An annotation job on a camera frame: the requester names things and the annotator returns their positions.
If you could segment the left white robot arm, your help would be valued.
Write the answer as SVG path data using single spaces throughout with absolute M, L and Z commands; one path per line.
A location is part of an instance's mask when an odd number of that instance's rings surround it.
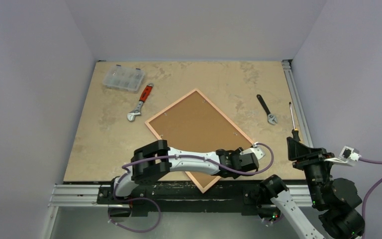
M 117 204 L 124 203 L 139 185 L 152 185 L 171 172 L 197 172 L 233 179 L 252 176 L 264 156 L 255 144 L 245 150 L 191 152 L 169 147 L 166 140 L 157 140 L 134 151 L 131 162 L 122 167 L 125 173 L 115 178 L 109 197 Z

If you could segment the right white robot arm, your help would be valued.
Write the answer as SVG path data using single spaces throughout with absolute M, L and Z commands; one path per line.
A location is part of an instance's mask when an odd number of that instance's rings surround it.
M 325 148 L 311 148 L 301 143 L 298 137 L 287 137 L 288 159 L 293 168 L 302 170 L 313 208 L 322 211 L 319 220 L 334 239 L 355 239 L 364 234 L 365 220 L 356 211 L 362 203 L 353 181 L 344 178 L 332 179 L 334 164 L 353 166 L 360 159 L 359 151 L 344 146 L 335 156 Z M 324 236 L 309 222 L 296 205 L 284 181 L 272 175 L 260 184 L 260 198 L 273 203 L 288 219 L 301 239 L 322 239 Z

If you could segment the pink picture frame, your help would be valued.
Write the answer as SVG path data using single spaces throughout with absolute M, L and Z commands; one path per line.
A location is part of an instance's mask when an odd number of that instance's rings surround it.
M 145 122 L 168 146 L 194 152 L 250 147 L 254 141 L 200 90 L 187 93 Z

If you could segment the yellow black screwdriver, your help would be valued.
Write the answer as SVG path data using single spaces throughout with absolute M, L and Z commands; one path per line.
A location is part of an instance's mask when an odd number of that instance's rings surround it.
M 296 128 L 295 125 L 295 119 L 294 119 L 294 114 L 293 114 L 293 107 L 292 107 L 292 102 L 289 102 L 289 110 L 290 110 L 290 115 L 291 115 L 291 121 L 292 121 L 292 137 L 294 140 L 301 142 L 301 139 L 299 137 L 299 130 Z

